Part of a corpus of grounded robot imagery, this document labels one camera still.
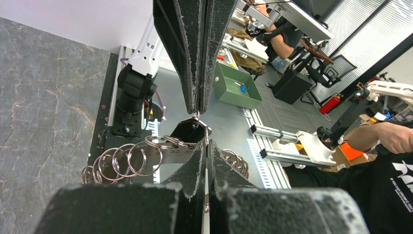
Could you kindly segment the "small black key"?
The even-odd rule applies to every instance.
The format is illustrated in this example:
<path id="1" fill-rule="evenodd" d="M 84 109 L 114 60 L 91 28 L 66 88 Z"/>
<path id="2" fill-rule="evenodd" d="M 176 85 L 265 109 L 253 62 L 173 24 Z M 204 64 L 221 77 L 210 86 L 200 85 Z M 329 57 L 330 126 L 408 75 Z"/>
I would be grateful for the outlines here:
<path id="1" fill-rule="evenodd" d="M 198 143 L 203 138 L 208 138 L 212 129 L 200 120 L 199 111 L 192 117 L 182 120 L 171 133 L 171 137 L 185 143 Z"/>

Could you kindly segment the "black office chair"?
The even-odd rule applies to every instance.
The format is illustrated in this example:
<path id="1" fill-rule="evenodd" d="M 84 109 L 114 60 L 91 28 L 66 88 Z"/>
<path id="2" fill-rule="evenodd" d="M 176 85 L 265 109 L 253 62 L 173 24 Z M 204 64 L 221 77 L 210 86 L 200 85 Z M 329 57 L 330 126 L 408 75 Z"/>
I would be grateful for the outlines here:
<path id="1" fill-rule="evenodd" d="M 342 81 L 345 75 L 357 68 L 357 66 L 351 63 L 343 55 L 335 56 L 331 60 L 333 63 L 322 61 L 320 58 L 313 58 L 305 66 L 308 73 L 308 78 L 315 84 L 300 97 L 301 102 L 314 104 L 314 101 L 308 102 L 303 100 L 303 98 L 307 96 L 308 93 L 313 91 L 318 84 L 324 88 L 331 88 L 333 85 Z"/>

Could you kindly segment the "person in black t-shirt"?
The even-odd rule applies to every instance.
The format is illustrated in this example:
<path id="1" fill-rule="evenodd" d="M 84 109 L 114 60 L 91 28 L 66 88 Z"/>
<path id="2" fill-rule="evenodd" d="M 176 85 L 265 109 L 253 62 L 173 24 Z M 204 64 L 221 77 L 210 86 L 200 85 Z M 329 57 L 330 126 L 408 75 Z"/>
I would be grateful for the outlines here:
<path id="1" fill-rule="evenodd" d="M 357 203 L 372 234 L 413 231 L 413 124 L 410 121 L 360 125 L 346 138 L 350 147 L 376 159 L 338 172 L 315 167 L 284 168 L 293 188 L 345 190 Z"/>

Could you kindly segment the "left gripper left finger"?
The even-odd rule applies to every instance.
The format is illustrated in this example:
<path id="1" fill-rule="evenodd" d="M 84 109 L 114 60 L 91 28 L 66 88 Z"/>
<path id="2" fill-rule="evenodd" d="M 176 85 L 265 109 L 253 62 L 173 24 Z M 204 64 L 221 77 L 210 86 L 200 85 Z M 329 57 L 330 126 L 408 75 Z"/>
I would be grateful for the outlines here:
<path id="1" fill-rule="evenodd" d="M 207 147 L 159 184 L 73 184 L 58 190 L 37 234 L 200 234 Z"/>

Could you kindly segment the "red fire extinguisher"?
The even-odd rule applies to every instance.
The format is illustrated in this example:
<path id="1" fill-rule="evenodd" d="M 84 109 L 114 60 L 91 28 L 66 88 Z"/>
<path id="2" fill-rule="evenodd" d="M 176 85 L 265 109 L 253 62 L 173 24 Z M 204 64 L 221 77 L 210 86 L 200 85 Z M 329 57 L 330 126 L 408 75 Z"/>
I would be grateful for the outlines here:
<path id="1" fill-rule="evenodd" d="M 331 110 L 333 110 L 340 103 L 341 97 L 342 97 L 341 94 L 337 94 L 335 96 L 332 96 L 326 103 L 324 103 L 319 108 L 319 112 L 321 114 L 329 113 Z"/>

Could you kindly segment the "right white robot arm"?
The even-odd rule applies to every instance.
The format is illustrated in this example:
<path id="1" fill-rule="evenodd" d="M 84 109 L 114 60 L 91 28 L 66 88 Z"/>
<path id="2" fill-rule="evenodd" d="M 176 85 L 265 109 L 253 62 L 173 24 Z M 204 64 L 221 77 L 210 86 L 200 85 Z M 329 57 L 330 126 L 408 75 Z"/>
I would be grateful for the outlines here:
<path id="1" fill-rule="evenodd" d="M 143 107 L 156 90 L 162 49 L 180 79 L 189 114 L 207 111 L 217 55 L 236 8 L 235 0 L 155 0 L 152 18 L 120 71 L 112 132 L 140 137 Z"/>

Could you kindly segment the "seated person in background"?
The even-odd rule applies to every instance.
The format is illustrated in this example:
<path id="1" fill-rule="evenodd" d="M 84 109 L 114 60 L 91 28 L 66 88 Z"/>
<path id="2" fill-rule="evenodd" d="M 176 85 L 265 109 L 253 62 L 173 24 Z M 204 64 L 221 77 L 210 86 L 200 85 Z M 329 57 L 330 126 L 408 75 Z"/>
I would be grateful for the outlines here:
<path id="1" fill-rule="evenodd" d="M 269 5 L 264 5 L 262 0 L 245 0 L 250 5 L 258 10 L 265 16 L 269 16 L 271 9 Z M 299 6 L 304 12 L 308 13 L 310 16 L 314 16 L 314 3 L 313 0 L 292 0 L 297 6 Z M 300 29 L 296 29 L 293 24 L 287 21 L 284 17 L 280 17 L 277 22 L 275 22 L 271 27 L 264 26 L 264 33 L 272 33 L 275 30 L 282 29 L 282 31 L 273 36 L 269 40 L 264 40 L 267 49 L 266 54 L 268 55 L 269 62 L 273 62 L 276 57 L 281 59 L 288 59 L 294 50 L 296 49 L 303 32 Z M 240 39 L 252 40 L 250 34 L 246 30 L 236 30 L 234 28 L 228 28 L 226 31 L 231 36 L 235 36 Z M 263 75 L 266 72 L 266 67 L 261 61 L 254 58 L 242 58 L 238 52 L 231 50 L 231 54 L 235 59 L 238 66 L 241 66 L 244 70 L 248 72 L 255 73 L 257 75 Z"/>

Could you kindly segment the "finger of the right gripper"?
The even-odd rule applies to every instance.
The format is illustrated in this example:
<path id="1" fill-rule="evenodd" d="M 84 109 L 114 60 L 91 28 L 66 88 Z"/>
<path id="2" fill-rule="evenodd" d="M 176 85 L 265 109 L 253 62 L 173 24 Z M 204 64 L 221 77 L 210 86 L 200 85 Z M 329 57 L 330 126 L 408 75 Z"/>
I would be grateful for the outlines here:
<path id="1" fill-rule="evenodd" d="M 202 21 L 204 31 L 201 34 L 203 40 L 199 75 L 199 111 L 201 114 L 204 114 L 208 108 L 217 55 L 236 4 L 236 0 L 206 1 Z"/>
<path id="2" fill-rule="evenodd" d="M 155 0 L 156 31 L 180 79 L 189 114 L 205 113 L 203 45 L 206 1 Z"/>

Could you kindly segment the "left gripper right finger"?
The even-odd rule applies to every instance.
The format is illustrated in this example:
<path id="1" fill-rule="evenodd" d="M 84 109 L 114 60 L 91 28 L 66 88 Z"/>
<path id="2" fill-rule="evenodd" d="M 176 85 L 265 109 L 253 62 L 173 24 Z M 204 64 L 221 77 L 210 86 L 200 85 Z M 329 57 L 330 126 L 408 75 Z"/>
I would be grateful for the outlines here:
<path id="1" fill-rule="evenodd" d="M 260 189 L 207 148 L 210 231 L 213 234 L 366 234 L 367 225 L 341 189 Z"/>

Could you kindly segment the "green storage bin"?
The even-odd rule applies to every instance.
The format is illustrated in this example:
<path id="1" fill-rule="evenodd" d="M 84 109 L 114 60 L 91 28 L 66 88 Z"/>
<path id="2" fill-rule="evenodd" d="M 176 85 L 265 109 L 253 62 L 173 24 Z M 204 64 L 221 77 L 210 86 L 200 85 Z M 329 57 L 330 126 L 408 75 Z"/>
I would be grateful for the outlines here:
<path id="1" fill-rule="evenodd" d="M 219 101 L 254 110 L 263 101 L 250 74 L 216 62 L 212 87 Z"/>

